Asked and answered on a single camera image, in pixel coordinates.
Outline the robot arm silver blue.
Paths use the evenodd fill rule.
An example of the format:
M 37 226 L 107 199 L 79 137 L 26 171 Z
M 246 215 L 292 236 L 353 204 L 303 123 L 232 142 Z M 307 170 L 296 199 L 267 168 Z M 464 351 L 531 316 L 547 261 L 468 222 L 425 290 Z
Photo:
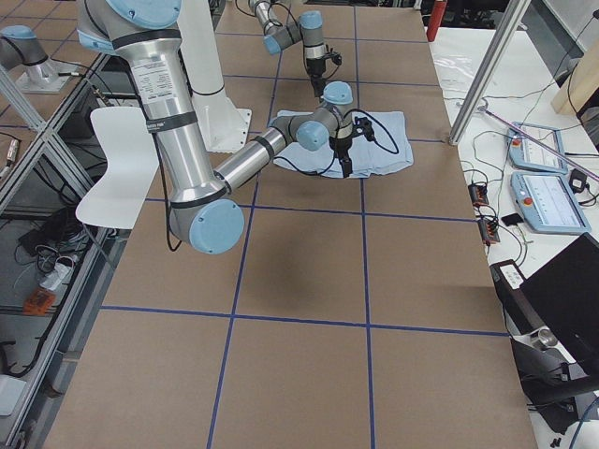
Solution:
M 273 1 L 249 1 L 248 7 L 262 27 L 263 43 L 269 54 L 279 54 L 297 43 L 302 44 L 304 68 L 314 96 L 320 97 L 326 86 L 326 61 L 330 57 L 329 47 L 323 36 L 321 13 L 316 10 L 307 11 L 297 20 L 283 23 L 273 11 Z
M 302 13 L 284 24 L 268 1 L 250 8 L 263 28 L 269 51 L 300 43 L 319 106 L 311 113 L 280 116 L 224 163 L 214 167 L 200 123 L 198 88 L 206 73 L 210 97 L 224 83 L 212 17 L 204 1 L 80 1 L 82 46 L 125 59 L 151 134 L 166 196 L 166 228 L 194 249 L 219 254 L 241 237 L 244 216 L 231 193 L 254 177 L 281 151 L 299 144 L 309 151 L 329 146 L 344 174 L 352 171 L 348 150 L 354 137 L 353 96 L 342 81 L 323 80 L 332 53 L 325 43 L 322 16 Z

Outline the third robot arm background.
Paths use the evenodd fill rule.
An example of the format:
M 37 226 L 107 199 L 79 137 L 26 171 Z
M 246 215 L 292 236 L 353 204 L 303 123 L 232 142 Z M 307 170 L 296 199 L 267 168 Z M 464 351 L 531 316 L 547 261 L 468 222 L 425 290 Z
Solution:
M 16 84 L 24 93 L 58 94 L 78 66 L 52 59 L 31 28 L 10 25 L 1 30 L 1 66 L 10 71 L 22 67 Z

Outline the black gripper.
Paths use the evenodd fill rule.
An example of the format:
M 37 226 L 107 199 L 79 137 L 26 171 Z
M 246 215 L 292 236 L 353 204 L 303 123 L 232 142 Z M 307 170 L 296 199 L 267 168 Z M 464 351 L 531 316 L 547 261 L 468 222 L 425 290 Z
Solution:
M 347 138 L 332 138 L 331 149 L 335 157 L 340 160 L 342 174 L 344 178 L 348 178 L 352 174 L 352 160 L 349 156 L 349 150 L 352 147 L 353 139 Z
M 315 97 L 320 97 L 324 93 L 324 88 L 326 87 L 324 80 L 326 69 L 327 63 L 324 58 L 306 60 L 306 72 L 312 81 Z

